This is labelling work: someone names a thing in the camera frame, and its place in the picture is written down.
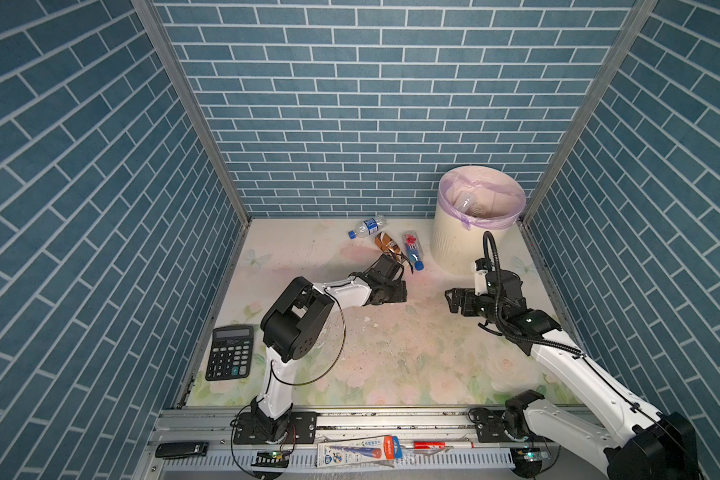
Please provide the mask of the amber small bottle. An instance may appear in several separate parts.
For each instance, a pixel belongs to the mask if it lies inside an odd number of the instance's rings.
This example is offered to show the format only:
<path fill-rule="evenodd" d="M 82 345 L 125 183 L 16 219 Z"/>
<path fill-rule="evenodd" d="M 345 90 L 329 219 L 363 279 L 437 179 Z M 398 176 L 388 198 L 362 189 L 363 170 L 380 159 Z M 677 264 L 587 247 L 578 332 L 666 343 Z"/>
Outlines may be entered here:
<path fill-rule="evenodd" d="M 386 255 L 391 256 L 398 263 L 408 262 L 408 257 L 404 254 L 398 243 L 386 232 L 379 232 L 374 237 L 374 244 Z"/>

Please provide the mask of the blue label water bottle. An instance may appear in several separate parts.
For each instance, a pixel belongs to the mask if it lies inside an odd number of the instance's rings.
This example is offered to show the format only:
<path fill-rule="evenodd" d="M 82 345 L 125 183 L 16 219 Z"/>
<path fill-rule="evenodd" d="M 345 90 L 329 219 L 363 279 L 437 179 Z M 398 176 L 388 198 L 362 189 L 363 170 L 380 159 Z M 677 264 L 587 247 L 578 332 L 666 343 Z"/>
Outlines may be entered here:
<path fill-rule="evenodd" d="M 373 236 L 382 231 L 387 224 L 388 221 L 384 215 L 370 217 L 357 223 L 355 227 L 348 232 L 348 236 L 350 239 Z"/>

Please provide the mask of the clear bottle red cap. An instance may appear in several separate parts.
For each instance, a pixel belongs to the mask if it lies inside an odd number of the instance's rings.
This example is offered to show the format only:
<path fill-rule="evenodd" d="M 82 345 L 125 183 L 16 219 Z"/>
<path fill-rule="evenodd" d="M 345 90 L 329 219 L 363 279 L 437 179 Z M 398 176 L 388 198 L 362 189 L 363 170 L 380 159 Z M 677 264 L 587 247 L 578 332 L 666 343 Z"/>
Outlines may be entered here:
<path fill-rule="evenodd" d="M 465 215 L 469 215 L 470 209 L 477 204 L 476 196 L 473 192 L 461 192 L 453 203 L 454 209 Z"/>

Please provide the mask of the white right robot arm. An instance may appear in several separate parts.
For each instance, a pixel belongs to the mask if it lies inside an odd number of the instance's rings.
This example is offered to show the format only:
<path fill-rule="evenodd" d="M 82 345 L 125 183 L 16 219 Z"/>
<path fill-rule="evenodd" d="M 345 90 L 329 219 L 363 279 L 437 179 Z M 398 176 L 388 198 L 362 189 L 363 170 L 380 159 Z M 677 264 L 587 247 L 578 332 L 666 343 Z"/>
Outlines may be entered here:
<path fill-rule="evenodd" d="M 449 310 L 481 318 L 497 334 L 564 383 L 596 417 L 586 421 L 526 390 L 504 404 L 507 437 L 550 440 L 610 479 L 700 479 L 697 436 L 678 412 L 664 413 L 592 360 L 549 314 L 528 307 L 518 275 L 481 270 L 471 288 L 444 294 Z"/>

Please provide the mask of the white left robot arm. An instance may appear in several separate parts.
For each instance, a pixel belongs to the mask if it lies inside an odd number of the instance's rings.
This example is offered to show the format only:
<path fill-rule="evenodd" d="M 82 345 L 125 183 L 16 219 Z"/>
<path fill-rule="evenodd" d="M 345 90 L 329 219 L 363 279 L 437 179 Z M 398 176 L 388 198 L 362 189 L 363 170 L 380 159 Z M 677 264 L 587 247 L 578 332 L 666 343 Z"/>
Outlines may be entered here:
<path fill-rule="evenodd" d="M 312 283 L 292 280 L 261 322 L 266 345 L 266 371 L 262 390 L 253 401 L 262 420 L 285 419 L 293 406 L 293 389 L 299 361 L 314 347 L 333 311 L 354 307 L 404 303 L 407 285 L 398 274 L 387 278 L 370 271 L 344 280 Z"/>

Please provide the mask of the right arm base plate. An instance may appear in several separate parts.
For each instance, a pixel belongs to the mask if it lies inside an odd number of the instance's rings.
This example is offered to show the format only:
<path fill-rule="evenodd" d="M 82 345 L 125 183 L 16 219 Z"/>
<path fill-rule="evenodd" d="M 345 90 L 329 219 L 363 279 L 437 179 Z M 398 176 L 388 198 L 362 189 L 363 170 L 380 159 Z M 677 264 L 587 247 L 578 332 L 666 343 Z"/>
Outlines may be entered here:
<path fill-rule="evenodd" d="M 467 417 L 475 427 L 479 443 L 513 442 L 513 439 L 506 433 L 503 415 L 503 410 L 484 407 L 468 410 Z"/>

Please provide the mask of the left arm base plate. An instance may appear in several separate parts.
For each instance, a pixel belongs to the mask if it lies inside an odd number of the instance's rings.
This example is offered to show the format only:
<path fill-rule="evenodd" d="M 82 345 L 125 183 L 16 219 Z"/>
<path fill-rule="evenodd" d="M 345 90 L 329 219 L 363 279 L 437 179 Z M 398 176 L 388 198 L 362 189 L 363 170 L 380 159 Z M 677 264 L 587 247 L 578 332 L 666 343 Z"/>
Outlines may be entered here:
<path fill-rule="evenodd" d="M 233 427 L 235 445 L 314 443 L 318 415 L 313 411 L 290 412 L 277 420 L 242 412 Z"/>

